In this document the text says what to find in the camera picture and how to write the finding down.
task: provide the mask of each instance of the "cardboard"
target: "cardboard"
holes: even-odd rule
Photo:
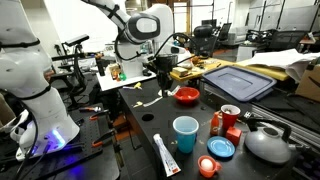
[[[320,102],[320,65],[308,65],[296,94]]]

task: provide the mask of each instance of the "paper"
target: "paper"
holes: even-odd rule
[[[242,65],[266,65],[279,67],[292,77],[296,82],[300,82],[302,74],[309,62],[320,56],[320,53],[301,54],[296,49],[280,52],[257,53],[255,56],[242,63]]]

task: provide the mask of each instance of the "blue led light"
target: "blue led light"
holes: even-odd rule
[[[59,141],[59,146],[63,146],[66,141],[61,137],[61,135],[58,133],[57,130],[52,130],[52,134],[55,136],[55,138]]]

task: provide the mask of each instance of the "red cup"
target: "red cup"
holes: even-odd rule
[[[212,168],[211,171],[202,168],[201,162],[202,162],[202,160],[204,160],[204,159],[208,159],[208,160],[210,160],[210,161],[212,162],[213,168]],[[199,166],[199,171],[200,171],[200,173],[201,173],[202,176],[204,176],[205,178],[211,178],[216,171],[219,171],[219,170],[222,168],[221,164],[218,163],[217,161],[215,161],[215,160],[214,160],[212,157],[210,157],[210,156],[201,156],[201,157],[198,159],[198,166]]]
[[[239,117],[240,109],[234,105],[223,105],[221,107],[222,113],[222,128],[228,129],[229,127],[233,127],[236,123],[236,120]]]

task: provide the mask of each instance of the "plastic container lid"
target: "plastic container lid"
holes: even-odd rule
[[[234,66],[214,69],[202,77],[208,84],[219,87],[241,102],[263,97],[276,84],[271,77]]]

